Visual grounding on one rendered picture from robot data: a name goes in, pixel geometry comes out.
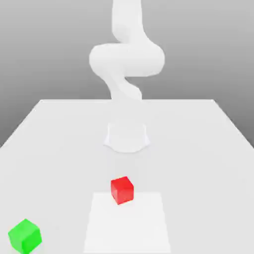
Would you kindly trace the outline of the small red cube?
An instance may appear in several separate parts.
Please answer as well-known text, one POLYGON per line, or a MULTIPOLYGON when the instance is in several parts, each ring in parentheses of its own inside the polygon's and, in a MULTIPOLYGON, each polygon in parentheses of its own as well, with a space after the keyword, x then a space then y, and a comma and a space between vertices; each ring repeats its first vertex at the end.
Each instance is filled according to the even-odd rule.
POLYGON ((111 194, 117 205, 134 198, 134 186, 127 176, 111 180, 111 194))

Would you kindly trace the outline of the small green cube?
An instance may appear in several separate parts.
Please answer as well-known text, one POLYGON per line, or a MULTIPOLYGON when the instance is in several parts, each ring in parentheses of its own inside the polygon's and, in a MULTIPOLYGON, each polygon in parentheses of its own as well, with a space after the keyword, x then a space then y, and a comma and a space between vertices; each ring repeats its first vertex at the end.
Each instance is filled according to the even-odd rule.
POLYGON ((11 246, 20 254, 30 254, 42 243, 42 236, 37 225, 28 219, 22 220, 8 232, 11 246))

